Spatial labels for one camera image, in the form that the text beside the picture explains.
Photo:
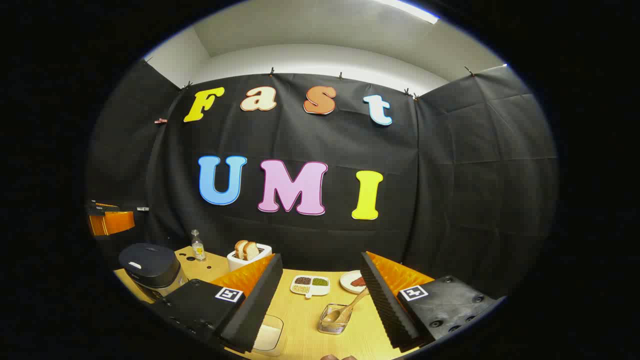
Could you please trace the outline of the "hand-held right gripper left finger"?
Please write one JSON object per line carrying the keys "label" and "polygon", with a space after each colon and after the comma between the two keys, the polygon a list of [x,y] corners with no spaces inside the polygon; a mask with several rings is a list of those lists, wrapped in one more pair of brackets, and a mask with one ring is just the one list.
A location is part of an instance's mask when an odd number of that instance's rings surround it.
{"label": "hand-held right gripper left finger", "polygon": [[214,281],[194,278],[150,310],[208,346],[251,352],[282,273],[282,256],[268,255]]}

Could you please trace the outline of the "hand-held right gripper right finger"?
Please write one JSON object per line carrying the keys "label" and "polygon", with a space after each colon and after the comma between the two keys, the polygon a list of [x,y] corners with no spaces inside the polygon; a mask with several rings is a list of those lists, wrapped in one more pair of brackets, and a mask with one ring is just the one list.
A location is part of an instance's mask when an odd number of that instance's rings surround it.
{"label": "hand-held right gripper right finger", "polygon": [[455,337],[501,306],[452,275],[430,278],[370,251],[359,271],[393,348],[433,347]]}

